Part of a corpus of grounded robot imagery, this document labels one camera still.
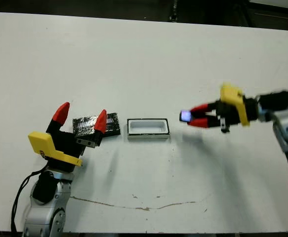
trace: black wire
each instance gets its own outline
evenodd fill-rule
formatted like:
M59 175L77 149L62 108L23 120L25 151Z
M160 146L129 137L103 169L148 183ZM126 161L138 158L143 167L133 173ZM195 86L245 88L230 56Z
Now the black wire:
M23 180L19 190L17 191L17 195L15 197L15 200L14 200L14 203L13 203L13 206L12 206L12 213L11 213L11 235L13 237L17 237L17 230L16 230L16 227L15 227L14 219L15 219L15 215L16 215L16 209L17 209L17 204L18 204L18 201L19 201L20 194L21 194L22 190L24 189L24 187L28 184L30 178L32 176L35 176L35 175L38 175L38 174L42 173L46 168L47 168L47 165L45 165L41 170L32 172L29 176L27 176Z

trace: white table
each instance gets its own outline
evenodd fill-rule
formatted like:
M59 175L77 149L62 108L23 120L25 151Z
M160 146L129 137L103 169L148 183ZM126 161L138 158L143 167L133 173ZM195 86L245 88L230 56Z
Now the white table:
M62 130L105 108L122 134L86 149L64 231L288 231L288 164L271 123L224 135L178 120L223 82L247 96L288 88L288 31L0 13L0 231L22 180L46 163L27 135L66 101ZM127 118L168 118L171 138L128 141Z

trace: brown stain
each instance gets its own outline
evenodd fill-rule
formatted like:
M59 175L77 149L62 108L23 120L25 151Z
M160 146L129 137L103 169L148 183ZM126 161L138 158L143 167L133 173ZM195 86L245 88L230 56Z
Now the brown stain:
M192 204L192 203L199 203L204 201L205 199L207 199L209 196L211 196L212 194L207 195L205 198L203 198L202 200L196 202L196 201L185 201L185 202L176 202L176 203L171 203L165 206L161 206L161 207L129 207L129 206L116 206L116 205L112 205L112 204L108 204L108 203L104 203L104 202L99 202L99 201L92 201L92 200L88 200L88 199L83 199L83 198L79 198L79 197L75 197L75 196L71 196L70 198L75 199L75 200L80 200L80 201L87 201L87 202L91 202L94 204L99 204L99 205L105 205L105 206L111 206L111 207L117 207L117 208L124 208L124 209L134 209L134 210L142 210L142 211L150 211L150 210L160 210L166 207L170 207L170 206L176 206L176 205L183 205L183 204Z

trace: black box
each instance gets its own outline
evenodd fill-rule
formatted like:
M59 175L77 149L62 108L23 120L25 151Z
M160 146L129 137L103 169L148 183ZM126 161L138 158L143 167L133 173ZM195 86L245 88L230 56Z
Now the black box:
M103 137L120 135L120 125L117 113L107 114L106 131ZM84 118L73 119L73 132L76 138L90 140L94 134L94 125L98 118L96 116L88 116Z

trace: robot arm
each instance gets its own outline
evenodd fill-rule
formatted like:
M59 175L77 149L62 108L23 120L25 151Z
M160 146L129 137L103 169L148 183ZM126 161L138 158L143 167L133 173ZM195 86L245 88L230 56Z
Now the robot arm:
M25 220L24 236L49 237L61 236L66 217L66 205L71 193L71 182L74 178L75 166L81 166L79 159L85 147L100 146L106 130L106 111L99 115L94 126L95 133L91 139L85 141L76 139L73 133L60 131L65 123L69 110L66 102L56 111L46 133L32 132L29 140L35 153L40 154L47 165L40 171L33 172L22 183L15 199L12 216L12 236L16 236L14 217L18 196L24 184L31 176L40 174L39 180L31 191L31 208Z
M229 132L230 125L273 121L273 131L288 159L288 91L245 98L240 89L224 85L220 94L220 99L213 103L181 111L180 121L196 127L220 127L223 133Z

